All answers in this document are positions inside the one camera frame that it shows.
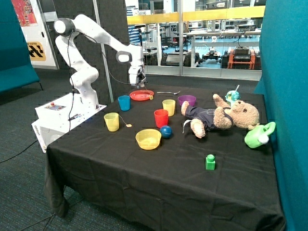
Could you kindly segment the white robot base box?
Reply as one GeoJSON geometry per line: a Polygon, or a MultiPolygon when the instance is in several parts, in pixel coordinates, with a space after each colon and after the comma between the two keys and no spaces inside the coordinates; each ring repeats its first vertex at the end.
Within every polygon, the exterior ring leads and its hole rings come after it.
{"type": "Polygon", "coordinates": [[[102,104],[87,107],[80,94],[69,93],[35,108],[38,120],[32,123],[32,128],[42,151],[45,153],[49,144],[105,107],[102,104]]]}

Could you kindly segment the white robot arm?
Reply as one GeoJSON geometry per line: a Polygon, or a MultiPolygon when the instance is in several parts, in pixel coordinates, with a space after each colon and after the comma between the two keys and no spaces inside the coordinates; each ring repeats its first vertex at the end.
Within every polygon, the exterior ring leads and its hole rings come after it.
{"type": "Polygon", "coordinates": [[[143,48],[140,45],[124,45],[96,22],[83,14],[74,20],[59,18],[54,22],[54,30],[59,35],[56,40],[58,51],[69,67],[76,70],[71,76],[71,85],[78,90],[82,106],[85,110],[99,108],[98,96],[91,83],[97,80],[99,72],[89,65],[74,44],[79,34],[98,44],[106,44],[117,51],[116,60],[122,64],[130,64],[128,70],[130,84],[144,87],[146,81],[143,62],[143,48]]]}

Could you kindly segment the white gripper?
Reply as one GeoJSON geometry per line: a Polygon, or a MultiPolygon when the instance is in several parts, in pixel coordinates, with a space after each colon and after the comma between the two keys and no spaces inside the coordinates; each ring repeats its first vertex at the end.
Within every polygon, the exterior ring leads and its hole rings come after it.
{"type": "Polygon", "coordinates": [[[131,66],[128,70],[129,73],[129,81],[132,86],[136,86],[136,88],[144,87],[144,83],[146,81],[144,67],[143,66],[131,66]]]}

